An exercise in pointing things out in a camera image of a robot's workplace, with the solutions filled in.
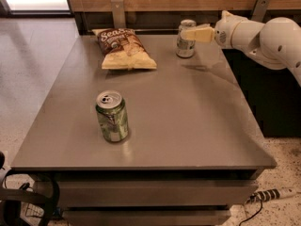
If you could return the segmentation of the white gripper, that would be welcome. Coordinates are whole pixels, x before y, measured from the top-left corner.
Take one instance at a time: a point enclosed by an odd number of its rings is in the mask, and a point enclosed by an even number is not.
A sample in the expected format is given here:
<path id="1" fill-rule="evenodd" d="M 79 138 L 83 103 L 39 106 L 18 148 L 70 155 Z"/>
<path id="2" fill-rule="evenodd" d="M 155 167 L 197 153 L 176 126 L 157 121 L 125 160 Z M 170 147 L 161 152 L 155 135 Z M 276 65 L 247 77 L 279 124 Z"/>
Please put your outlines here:
<path id="1" fill-rule="evenodd" d="M 236 35 L 237 27 L 246 21 L 246 17 L 222 11 L 221 19 L 211 28 L 210 24 L 200 24 L 196 28 L 185 29 L 181 32 L 184 40 L 211 42 L 213 39 L 224 49 L 242 49 L 243 38 Z"/>

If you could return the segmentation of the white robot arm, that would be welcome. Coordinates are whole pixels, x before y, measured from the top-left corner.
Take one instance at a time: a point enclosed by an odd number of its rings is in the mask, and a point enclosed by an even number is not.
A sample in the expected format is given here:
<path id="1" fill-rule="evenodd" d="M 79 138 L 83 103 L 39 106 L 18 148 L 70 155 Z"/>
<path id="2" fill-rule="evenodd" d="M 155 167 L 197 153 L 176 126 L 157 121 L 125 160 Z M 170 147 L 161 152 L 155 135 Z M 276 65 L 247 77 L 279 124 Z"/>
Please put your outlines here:
<path id="1" fill-rule="evenodd" d="M 268 69 L 288 69 L 301 86 L 301 27 L 289 18 L 264 24 L 223 10 L 215 27 L 190 27 L 181 37 L 202 43 L 215 40 L 223 49 L 239 50 Z"/>

